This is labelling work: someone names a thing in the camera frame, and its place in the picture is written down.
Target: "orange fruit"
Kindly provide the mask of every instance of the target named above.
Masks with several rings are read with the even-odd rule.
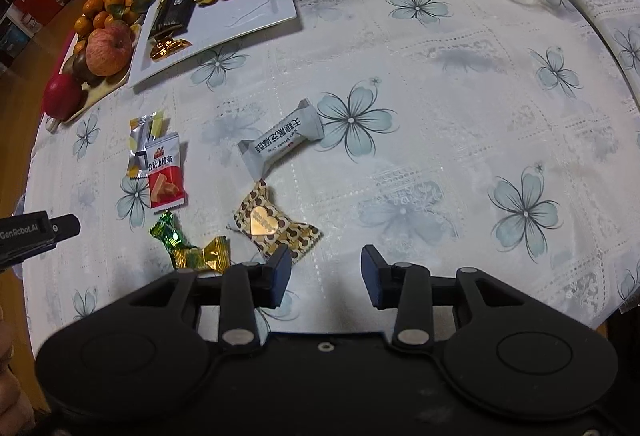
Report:
[[[93,29],[94,25],[92,24],[91,19],[89,19],[85,15],[81,15],[80,17],[78,17],[76,19],[76,22],[74,23],[74,30],[76,30],[76,33],[80,37],[86,37],[91,33],[91,30]]]
[[[94,29],[104,28],[104,21],[109,16],[104,10],[94,17]]]
[[[125,1],[125,0],[105,0],[105,1],[104,1],[104,7],[105,7],[105,8],[107,9],[107,11],[108,11],[109,7],[110,7],[112,4],[124,4],[124,1]]]
[[[135,23],[139,17],[140,17],[140,14],[138,12],[132,12],[129,8],[127,8],[122,14],[122,20],[126,22],[129,26]]]
[[[86,41],[78,41],[74,46],[74,55],[78,55],[86,46]]]
[[[87,0],[82,6],[82,13],[84,13],[89,19],[92,19],[102,10],[102,0]]]

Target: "human hand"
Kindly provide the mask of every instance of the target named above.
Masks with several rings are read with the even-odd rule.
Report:
[[[12,329],[0,308],[0,436],[33,427],[33,409],[20,382],[7,365],[14,356]]]

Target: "gold heart label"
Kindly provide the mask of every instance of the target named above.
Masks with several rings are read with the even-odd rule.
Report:
[[[254,207],[251,211],[251,235],[269,236],[278,231],[278,220],[267,214],[264,207]]]

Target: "candy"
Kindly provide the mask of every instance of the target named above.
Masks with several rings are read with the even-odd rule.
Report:
[[[151,209],[170,209],[184,203],[180,138],[173,132],[146,145]]]
[[[315,226],[292,222],[280,212],[269,201],[264,180],[258,181],[242,201],[234,214],[234,226],[229,226],[251,239],[265,259],[281,244],[288,245],[292,262],[298,262],[322,236]]]
[[[144,178],[147,176],[146,144],[160,136],[162,130],[162,111],[132,118],[129,121],[129,165],[127,176]]]
[[[189,244],[175,225],[174,215],[166,210],[149,233],[162,241],[171,256],[172,265],[194,270],[215,270],[223,273],[231,265],[229,242],[225,236],[217,236],[204,248]]]
[[[304,142],[305,138],[307,140],[324,138],[318,112],[307,98],[300,100],[295,111],[257,140],[238,142],[238,149],[251,177],[259,180],[277,159]]]

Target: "white floral tablecloth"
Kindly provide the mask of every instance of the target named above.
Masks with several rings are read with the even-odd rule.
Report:
[[[596,326],[638,278],[640,116],[613,57],[566,0],[296,0],[300,18],[125,86],[33,149],[26,210],[82,231],[28,260],[35,351],[53,331],[171,271],[148,234],[146,180],[123,178],[129,119],[158,109],[185,143],[186,237],[226,229],[253,182],[236,143],[301,98],[326,136],[266,178],[274,203],[324,237],[293,268],[272,330],[388,330],[360,250],[433,275],[477,266]]]

